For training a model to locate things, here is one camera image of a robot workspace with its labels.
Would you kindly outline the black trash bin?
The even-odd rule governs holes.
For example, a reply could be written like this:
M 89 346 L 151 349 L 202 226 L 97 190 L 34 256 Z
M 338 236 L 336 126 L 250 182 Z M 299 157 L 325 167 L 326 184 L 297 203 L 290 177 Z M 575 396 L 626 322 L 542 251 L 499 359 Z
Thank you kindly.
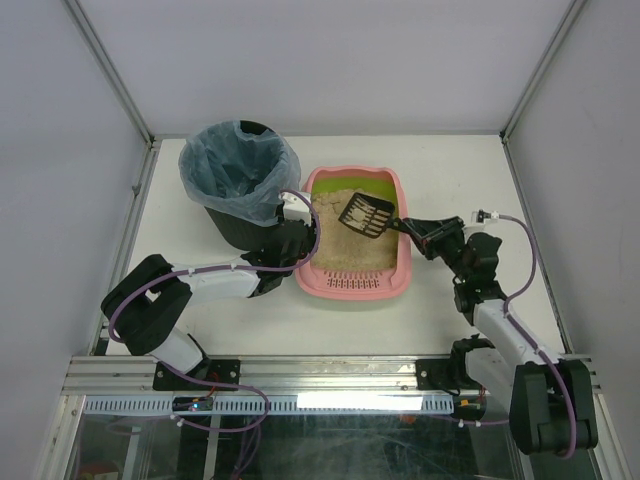
M 299 187 L 298 156 L 273 129 L 249 120 L 215 133 L 205 152 L 205 192 L 216 201 L 207 213 L 230 245 L 258 249 L 276 228 L 280 190 Z

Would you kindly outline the black slotted litter scoop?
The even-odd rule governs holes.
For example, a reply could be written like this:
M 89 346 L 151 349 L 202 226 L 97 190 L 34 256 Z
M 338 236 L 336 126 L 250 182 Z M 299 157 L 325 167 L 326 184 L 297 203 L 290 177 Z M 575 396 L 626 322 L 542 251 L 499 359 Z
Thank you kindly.
M 338 221 L 367 238 L 377 239 L 387 230 L 402 230 L 401 219 L 395 216 L 395 205 L 364 193 L 354 193 Z

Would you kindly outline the pink green litter box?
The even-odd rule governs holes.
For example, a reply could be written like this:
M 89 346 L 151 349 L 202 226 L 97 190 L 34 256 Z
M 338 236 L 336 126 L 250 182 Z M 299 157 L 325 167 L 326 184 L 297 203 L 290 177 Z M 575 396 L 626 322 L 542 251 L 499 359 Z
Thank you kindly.
M 304 186 L 313 196 L 358 188 L 392 202 L 400 216 L 408 214 L 400 180 L 389 168 L 318 167 Z M 393 232 L 391 236 L 396 246 L 395 264 L 391 268 L 327 269 L 308 263 L 295 272 L 299 286 L 310 295 L 332 300 L 373 301 L 399 296 L 411 281 L 411 243 L 404 235 Z

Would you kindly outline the blue plastic bin liner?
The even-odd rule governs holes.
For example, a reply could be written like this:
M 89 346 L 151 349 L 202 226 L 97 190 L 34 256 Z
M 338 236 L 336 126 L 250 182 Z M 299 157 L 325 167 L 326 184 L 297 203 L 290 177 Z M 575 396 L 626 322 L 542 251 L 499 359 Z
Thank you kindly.
M 289 143 L 249 120 L 217 123 L 189 138 L 178 168 L 192 201 L 260 227 L 276 223 L 280 192 L 296 190 L 301 179 Z

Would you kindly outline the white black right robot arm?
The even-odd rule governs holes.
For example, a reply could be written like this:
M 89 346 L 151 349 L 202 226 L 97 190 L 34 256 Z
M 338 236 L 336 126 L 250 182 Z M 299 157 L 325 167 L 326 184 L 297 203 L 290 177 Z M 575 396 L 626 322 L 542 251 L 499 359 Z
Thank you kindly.
M 511 309 L 512 297 L 497 280 L 500 238 L 466 235 L 458 217 L 405 218 L 392 223 L 428 260 L 441 259 L 453 274 L 457 311 L 476 334 L 453 343 L 446 363 L 428 381 L 454 393 L 485 388 L 508 414 L 524 454 L 571 457 L 598 444 L 591 373 L 544 345 Z

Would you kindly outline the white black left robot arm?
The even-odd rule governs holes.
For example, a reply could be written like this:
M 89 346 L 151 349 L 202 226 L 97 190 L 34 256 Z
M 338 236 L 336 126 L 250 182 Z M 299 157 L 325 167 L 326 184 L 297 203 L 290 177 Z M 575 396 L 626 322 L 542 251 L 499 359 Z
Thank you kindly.
M 285 220 L 263 248 L 226 264 L 180 267 L 160 254 L 150 255 L 102 300 L 109 336 L 133 356 L 153 357 L 171 380 L 211 386 L 214 360 L 177 327 L 185 310 L 221 299 L 266 295 L 308 263 L 318 246 L 316 220 Z

